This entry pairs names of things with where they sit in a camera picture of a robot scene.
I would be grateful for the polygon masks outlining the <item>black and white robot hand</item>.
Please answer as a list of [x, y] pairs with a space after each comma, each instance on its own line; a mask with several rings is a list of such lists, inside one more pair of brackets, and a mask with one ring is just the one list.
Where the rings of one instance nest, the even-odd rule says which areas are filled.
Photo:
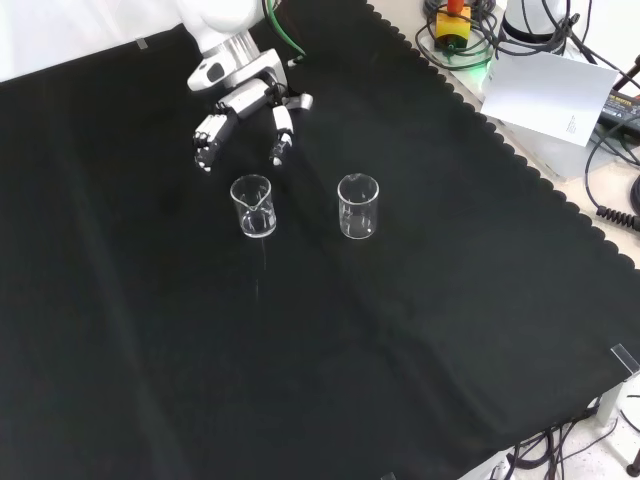
[[193, 134], [194, 161], [205, 172], [211, 171], [236, 126], [264, 106], [272, 108], [276, 130], [269, 161], [282, 166], [296, 139], [291, 112], [309, 111], [314, 102], [308, 93], [290, 93], [282, 63], [273, 49], [247, 62], [228, 51], [219, 51], [202, 60], [187, 84], [194, 93], [216, 87], [225, 92]]

